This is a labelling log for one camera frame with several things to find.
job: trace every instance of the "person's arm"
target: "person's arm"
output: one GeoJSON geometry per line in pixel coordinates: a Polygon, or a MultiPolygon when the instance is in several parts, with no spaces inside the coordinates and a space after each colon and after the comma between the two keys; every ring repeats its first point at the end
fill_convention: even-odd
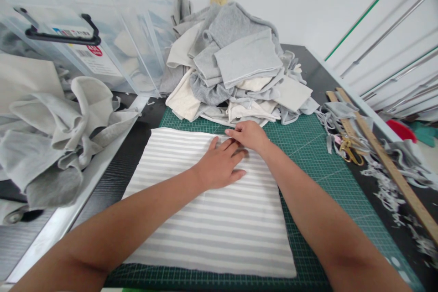
{"type": "Polygon", "coordinates": [[[234,170],[247,151],[218,137],[191,169],[138,192],[95,215],[56,243],[11,291],[100,291],[107,275],[164,221],[201,193],[242,178],[234,170]]]}
{"type": "Polygon", "coordinates": [[[301,234],[323,266],[334,290],[410,291],[347,213],[255,122],[238,123],[226,134],[265,160],[301,234]]]}

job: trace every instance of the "left hand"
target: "left hand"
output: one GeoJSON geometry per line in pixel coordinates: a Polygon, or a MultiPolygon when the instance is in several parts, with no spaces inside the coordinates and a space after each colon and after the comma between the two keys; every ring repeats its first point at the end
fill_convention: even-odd
{"type": "Polygon", "coordinates": [[[246,174],[245,170],[234,170],[234,168],[248,151],[241,150],[234,154],[240,146],[234,139],[228,139],[216,148],[218,139],[217,136],[213,138],[207,153],[191,168],[204,190],[228,186],[246,174]]]}

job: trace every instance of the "clear plastic storage box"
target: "clear plastic storage box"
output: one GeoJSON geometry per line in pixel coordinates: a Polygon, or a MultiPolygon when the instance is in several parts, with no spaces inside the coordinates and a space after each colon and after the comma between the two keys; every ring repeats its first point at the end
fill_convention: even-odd
{"type": "Polygon", "coordinates": [[[0,13],[12,32],[69,71],[158,97],[164,47],[175,41],[174,1],[0,0],[0,13]]]}

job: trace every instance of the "hand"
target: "hand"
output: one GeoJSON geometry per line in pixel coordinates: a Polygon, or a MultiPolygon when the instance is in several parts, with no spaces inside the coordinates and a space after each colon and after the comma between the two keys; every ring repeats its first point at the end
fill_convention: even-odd
{"type": "Polygon", "coordinates": [[[271,142],[264,130],[254,121],[239,122],[235,130],[227,129],[225,133],[259,154],[271,142]]]}
{"type": "Polygon", "coordinates": [[[240,144],[233,139],[224,141],[216,148],[218,139],[219,137],[213,138],[207,153],[191,169],[204,190],[228,186],[246,174],[245,170],[234,170],[234,168],[248,151],[241,150],[234,154],[240,144]]]}

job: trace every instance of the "white wall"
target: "white wall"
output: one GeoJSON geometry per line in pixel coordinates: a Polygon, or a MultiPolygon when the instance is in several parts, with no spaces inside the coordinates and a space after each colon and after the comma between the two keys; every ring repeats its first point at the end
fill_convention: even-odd
{"type": "MultiPolygon", "coordinates": [[[[209,0],[191,1],[195,10],[200,10],[209,4],[209,0]]],[[[321,57],[326,57],[330,53],[373,2],[373,0],[235,1],[240,2],[251,14],[273,22],[278,28],[281,42],[305,45],[321,57]]],[[[328,60],[328,63],[341,74],[415,1],[381,0],[328,60]]],[[[436,44],[438,44],[438,0],[426,0],[346,77],[346,81],[360,94],[364,93],[436,44]]],[[[396,100],[420,81],[424,81],[426,77],[438,74],[437,64],[438,56],[395,86],[371,99],[369,104],[379,109],[396,100]]],[[[428,106],[433,102],[437,103],[438,99],[430,101],[428,106]]]]}

